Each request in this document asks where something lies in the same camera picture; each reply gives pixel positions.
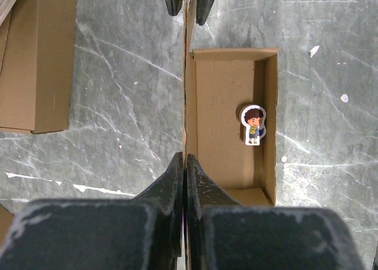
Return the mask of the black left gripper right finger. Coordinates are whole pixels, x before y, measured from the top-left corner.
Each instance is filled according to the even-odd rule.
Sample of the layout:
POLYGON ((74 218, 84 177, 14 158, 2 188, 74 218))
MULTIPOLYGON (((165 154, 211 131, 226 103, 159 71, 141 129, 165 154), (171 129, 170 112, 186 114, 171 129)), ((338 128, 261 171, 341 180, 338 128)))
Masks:
POLYGON ((347 225, 329 209, 252 207, 186 158, 187 269, 363 269, 347 225))

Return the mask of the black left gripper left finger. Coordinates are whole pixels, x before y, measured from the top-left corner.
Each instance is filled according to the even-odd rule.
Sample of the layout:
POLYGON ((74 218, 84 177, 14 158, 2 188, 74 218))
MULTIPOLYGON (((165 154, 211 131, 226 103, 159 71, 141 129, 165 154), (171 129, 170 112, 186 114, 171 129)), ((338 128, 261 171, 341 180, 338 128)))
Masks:
POLYGON ((2 269, 175 269, 181 256, 183 155, 132 199, 39 199, 15 217, 2 269))

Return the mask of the cardboard box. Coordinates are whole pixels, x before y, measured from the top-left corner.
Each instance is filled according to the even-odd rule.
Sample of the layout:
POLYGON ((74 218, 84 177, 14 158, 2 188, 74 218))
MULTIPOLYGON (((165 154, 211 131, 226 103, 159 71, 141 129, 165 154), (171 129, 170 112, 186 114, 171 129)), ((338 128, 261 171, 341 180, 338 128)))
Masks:
POLYGON ((183 97, 187 155, 242 204, 276 202, 277 48, 191 48, 197 0, 184 0, 183 97), (244 143, 240 113, 266 111, 259 146, 244 143))

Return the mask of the cartoon boy eraser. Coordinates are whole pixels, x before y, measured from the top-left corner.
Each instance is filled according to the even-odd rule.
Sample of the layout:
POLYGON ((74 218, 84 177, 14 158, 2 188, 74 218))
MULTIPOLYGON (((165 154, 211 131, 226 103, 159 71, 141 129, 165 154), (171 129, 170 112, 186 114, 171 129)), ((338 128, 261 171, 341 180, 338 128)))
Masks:
POLYGON ((244 143, 247 146, 259 146, 266 135, 266 111, 259 105, 247 105, 240 113, 240 122, 244 127, 244 143))

